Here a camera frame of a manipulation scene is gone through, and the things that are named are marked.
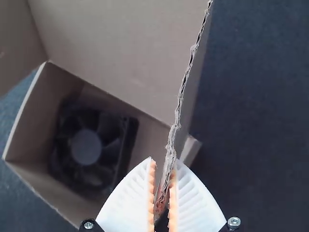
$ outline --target box flap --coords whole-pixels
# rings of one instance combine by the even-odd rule
[[[206,0],[29,0],[52,62],[171,125]]]
[[[0,1],[0,96],[46,60],[23,0]]]

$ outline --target fan blade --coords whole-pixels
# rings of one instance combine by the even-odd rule
[[[100,162],[105,165],[116,165],[121,149],[121,139],[116,138],[110,144],[102,148]]]
[[[107,113],[101,113],[97,129],[102,140],[109,144],[120,136],[120,119]]]
[[[66,118],[61,118],[56,138],[68,139],[69,137],[72,137],[81,128],[81,124],[76,117],[70,116]]]
[[[83,109],[74,112],[77,115],[79,123],[83,128],[88,128],[93,131],[97,130],[99,122],[99,111],[92,109]]]

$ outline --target cardboard wall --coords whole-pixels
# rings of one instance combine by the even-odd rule
[[[80,93],[84,82],[51,63],[43,64],[25,96],[6,144],[6,161],[37,162],[46,159],[56,130],[63,98]]]
[[[29,0],[52,62],[167,125],[206,0]]]
[[[25,0],[0,1],[0,96],[47,60]]]

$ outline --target black mount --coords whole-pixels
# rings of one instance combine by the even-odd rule
[[[97,224],[94,219],[89,218],[81,223],[79,232],[104,232],[104,230]]]

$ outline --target torn cardboard edge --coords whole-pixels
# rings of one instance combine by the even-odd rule
[[[171,125],[170,131],[169,131],[169,137],[168,137],[168,144],[166,145],[166,157],[165,157],[165,162],[164,162],[164,167],[163,167],[163,173],[161,180],[159,182],[159,186],[156,192],[155,196],[155,205],[154,205],[154,219],[155,221],[160,218],[162,213],[164,212],[166,208],[166,203],[168,199],[168,190],[169,190],[169,185],[170,185],[170,178],[171,178],[171,173],[173,166],[175,164],[177,154],[176,154],[176,149],[174,146],[174,141],[175,137],[177,134],[177,131],[181,128],[181,111],[182,111],[182,105],[183,105],[183,98],[184,98],[184,89],[186,87],[187,79],[189,78],[190,71],[193,65],[194,57],[197,52],[197,49],[199,47],[199,43],[205,28],[206,21],[208,19],[208,16],[210,14],[210,9],[211,5],[213,3],[213,0],[208,1],[208,6],[207,9],[205,10],[205,15],[204,19],[200,28],[200,31],[197,36],[197,41],[196,44],[193,45],[190,49],[191,51],[191,56],[189,60],[188,67],[186,69],[186,72],[184,74],[179,93],[178,93],[178,104],[175,109],[175,122],[174,124]]]

